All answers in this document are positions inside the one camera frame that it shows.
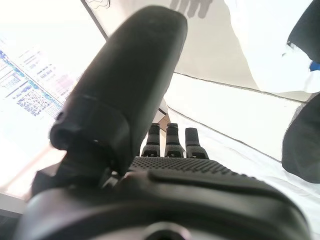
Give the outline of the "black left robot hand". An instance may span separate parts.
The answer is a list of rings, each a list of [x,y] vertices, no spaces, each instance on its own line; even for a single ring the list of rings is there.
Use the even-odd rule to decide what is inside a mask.
[[[195,129],[178,127],[159,157],[153,123],[188,32],[186,18],[151,5],[108,39],[52,126],[66,152],[39,170],[15,240],[310,240],[287,196],[210,160]]]

